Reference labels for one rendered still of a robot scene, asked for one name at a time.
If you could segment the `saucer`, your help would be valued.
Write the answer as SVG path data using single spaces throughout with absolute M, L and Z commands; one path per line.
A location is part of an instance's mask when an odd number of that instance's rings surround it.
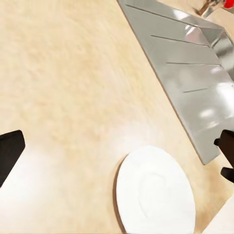
M 194 234 L 192 188 L 181 166 L 161 148 L 141 146 L 127 155 L 116 195 L 127 234 Z

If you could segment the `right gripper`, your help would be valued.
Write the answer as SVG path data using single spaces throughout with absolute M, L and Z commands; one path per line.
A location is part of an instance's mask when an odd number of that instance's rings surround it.
M 214 145 L 215 146 L 219 145 L 219 139 L 218 138 L 214 140 Z M 229 180 L 230 182 L 234 183 L 234 169 L 223 167 L 220 174 L 223 177 L 225 177 L 227 180 Z

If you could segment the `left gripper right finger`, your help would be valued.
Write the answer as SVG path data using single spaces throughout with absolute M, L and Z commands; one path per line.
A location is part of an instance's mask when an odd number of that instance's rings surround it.
M 234 131 L 224 129 L 219 138 L 218 146 L 234 169 Z

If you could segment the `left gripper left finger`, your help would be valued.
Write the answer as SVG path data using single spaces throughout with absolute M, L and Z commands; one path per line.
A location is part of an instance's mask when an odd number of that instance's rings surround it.
M 0 188 L 25 149 L 22 130 L 0 135 Z

